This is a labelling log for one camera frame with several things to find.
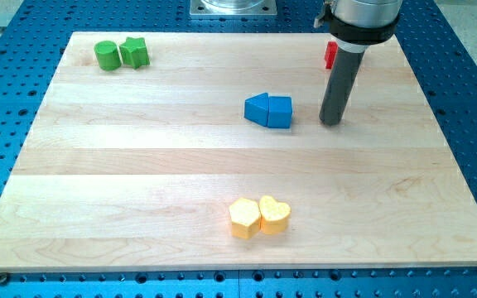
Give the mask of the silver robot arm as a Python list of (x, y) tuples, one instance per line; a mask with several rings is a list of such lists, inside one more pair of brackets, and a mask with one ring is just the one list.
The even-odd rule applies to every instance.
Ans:
[(327, 24), (339, 48), (359, 54), (392, 37), (401, 5), (402, 0), (324, 1), (313, 27)]

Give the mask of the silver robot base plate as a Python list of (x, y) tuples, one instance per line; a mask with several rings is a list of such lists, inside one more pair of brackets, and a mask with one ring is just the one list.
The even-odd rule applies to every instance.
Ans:
[(190, 0), (192, 17), (275, 16), (276, 0)]

